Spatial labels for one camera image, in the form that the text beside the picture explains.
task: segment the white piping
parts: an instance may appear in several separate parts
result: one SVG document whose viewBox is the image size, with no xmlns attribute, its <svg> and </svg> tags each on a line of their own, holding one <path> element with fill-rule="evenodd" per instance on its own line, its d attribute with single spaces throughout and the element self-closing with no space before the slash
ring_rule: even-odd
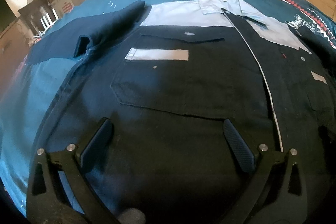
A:
<svg viewBox="0 0 336 224">
<path fill-rule="evenodd" d="M 245 40 L 245 38 L 243 37 L 243 35 L 241 34 L 241 32 L 236 28 L 236 26 L 233 24 L 233 22 L 231 21 L 231 19 L 228 18 L 228 16 L 223 13 L 223 15 L 231 22 L 232 26 L 239 32 L 240 36 L 242 37 L 242 39 L 245 41 L 246 45 L 248 46 L 250 52 L 252 53 L 255 61 L 257 62 L 258 66 L 259 66 L 259 69 L 261 71 L 261 74 L 264 78 L 264 81 L 265 81 L 265 84 L 266 84 L 266 87 L 267 87 L 267 91 L 268 91 L 268 95 L 269 95 L 269 99 L 270 99 L 270 102 L 271 102 L 271 107 L 272 107 L 272 113 L 273 113 L 273 119 L 274 119 L 274 122 L 275 122 L 275 125 L 277 127 L 277 132 L 278 132 L 278 138 L 279 138 L 279 144 L 280 144 L 280 150 L 281 152 L 284 151 L 284 148 L 282 146 L 282 139 L 281 139 L 281 134 L 280 134 L 280 129 L 279 129 L 279 124 L 278 124 L 278 120 L 277 120 L 277 116 L 275 114 L 275 110 L 274 110 L 274 105 L 273 105 L 273 99 L 272 99 L 272 94 L 271 94 L 271 91 L 269 90 L 269 87 L 268 87 L 268 84 L 267 84 L 267 80 L 266 80 L 266 77 L 265 77 L 265 74 L 263 72 L 263 69 L 261 68 L 261 65 L 259 63 L 259 61 L 257 60 L 256 56 L 254 55 L 252 49 L 250 48 L 250 45 L 247 43 L 247 41 Z"/>
</svg>

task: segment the dark shirt fabric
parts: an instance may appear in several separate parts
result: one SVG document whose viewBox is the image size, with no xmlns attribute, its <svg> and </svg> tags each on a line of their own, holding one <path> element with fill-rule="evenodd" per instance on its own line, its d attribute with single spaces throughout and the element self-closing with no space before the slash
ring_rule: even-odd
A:
<svg viewBox="0 0 336 224">
<path fill-rule="evenodd" d="M 78 57 L 90 47 L 109 42 L 112 35 L 124 35 L 143 11 L 144 1 L 136 1 L 115 13 L 77 18 L 44 37 L 31 49 L 26 62 L 38 64 L 50 58 Z"/>
<path fill-rule="evenodd" d="M 208 223 L 224 213 L 248 180 L 223 135 L 224 119 L 255 144 L 279 150 L 268 92 L 237 30 L 130 28 L 143 5 L 133 4 L 126 14 L 111 17 L 110 26 L 115 20 L 120 25 L 108 35 L 98 34 L 106 28 L 88 33 L 95 46 L 86 49 L 63 82 L 40 125 L 32 155 L 40 147 L 63 150 L 108 117 L 113 139 L 87 175 L 104 204 L 116 214 L 138 208 L 153 223 Z M 319 129 L 336 132 L 334 79 L 317 54 L 271 43 L 243 18 L 228 17 L 263 68 L 284 151 L 297 149 L 303 162 L 312 212 L 330 187 Z M 120 36 L 123 23 L 132 31 Z M 55 51 L 58 57 L 75 54 L 77 42 Z M 54 50 L 48 47 L 51 58 Z M 125 60 L 132 47 L 188 50 L 189 60 Z M 314 80 L 311 71 L 328 85 Z"/>
<path fill-rule="evenodd" d="M 293 30 L 293 34 L 302 39 L 321 59 L 323 66 L 330 71 L 332 75 L 336 75 L 336 52 L 325 43 L 325 40 L 320 36 L 311 35 L 311 31 L 302 26 L 297 31 Z"/>
</svg>

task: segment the pocket flap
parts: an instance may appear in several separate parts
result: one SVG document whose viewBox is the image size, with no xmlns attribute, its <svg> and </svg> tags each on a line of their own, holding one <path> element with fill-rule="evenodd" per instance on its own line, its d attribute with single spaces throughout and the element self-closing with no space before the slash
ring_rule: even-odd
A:
<svg viewBox="0 0 336 224">
<path fill-rule="evenodd" d="M 224 40 L 229 27 L 185 27 L 185 26 L 143 26 L 140 34 L 143 36 L 178 39 L 189 43 Z"/>
</svg>

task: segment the metal screw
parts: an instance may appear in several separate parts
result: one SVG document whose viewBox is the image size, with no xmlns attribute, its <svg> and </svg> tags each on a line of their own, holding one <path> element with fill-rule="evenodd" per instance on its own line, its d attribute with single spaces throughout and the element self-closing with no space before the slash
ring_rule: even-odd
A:
<svg viewBox="0 0 336 224">
<path fill-rule="evenodd" d="M 295 148 L 292 148 L 292 149 L 291 149 L 291 154 L 292 154 L 293 156 L 296 156 L 296 155 L 297 155 L 297 150 L 296 150 Z"/>
<path fill-rule="evenodd" d="M 41 156 L 43 153 L 44 153 L 44 149 L 43 148 L 40 148 L 40 149 L 37 150 L 37 154 L 39 156 Z"/>
<path fill-rule="evenodd" d="M 67 146 L 68 151 L 74 151 L 75 148 L 76 148 L 76 145 L 74 145 L 73 143 L 71 143 Z"/>
<path fill-rule="evenodd" d="M 268 146 L 266 145 L 266 144 L 261 144 L 261 145 L 259 145 L 259 149 L 261 150 L 261 151 L 267 151 L 268 150 Z"/>
</svg>

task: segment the black metal bracket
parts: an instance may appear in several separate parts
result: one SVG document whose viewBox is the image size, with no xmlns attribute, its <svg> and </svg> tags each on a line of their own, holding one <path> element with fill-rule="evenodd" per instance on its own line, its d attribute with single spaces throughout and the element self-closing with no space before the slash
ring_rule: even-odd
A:
<svg viewBox="0 0 336 224">
<path fill-rule="evenodd" d="M 113 132 L 107 118 L 101 119 L 97 130 L 85 135 L 65 150 L 47 153 L 39 149 L 30 172 L 27 193 L 27 218 L 32 224 L 120 224 L 105 207 L 87 182 L 84 173 L 90 171 L 98 153 Z M 70 187 L 84 211 L 71 208 L 58 171 L 64 171 Z"/>
<path fill-rule="evenodd" d="M 90 171 L 98 153 L 113 132 L 103 118 L 92 133 L 65 150 L 47 153 L 39 149 L 29 176 L 27 218 L 32 224 L 120 224 L 95 194 L 84 174 Z M 307 193 L 297 151 L 269 151 L 262 144 L 256 171 L 239 199 L 218 224 L 303 223 L 307 216 Z M 64 171 L 85 214 L 71 208 L 58 171 Z"/>
<path fill-rule="evenodd" d="M 307 192 L 295 149 L 262 151 L 257 170 L 220 224 L 299 224 L 307 218 Z"/>
</svg>

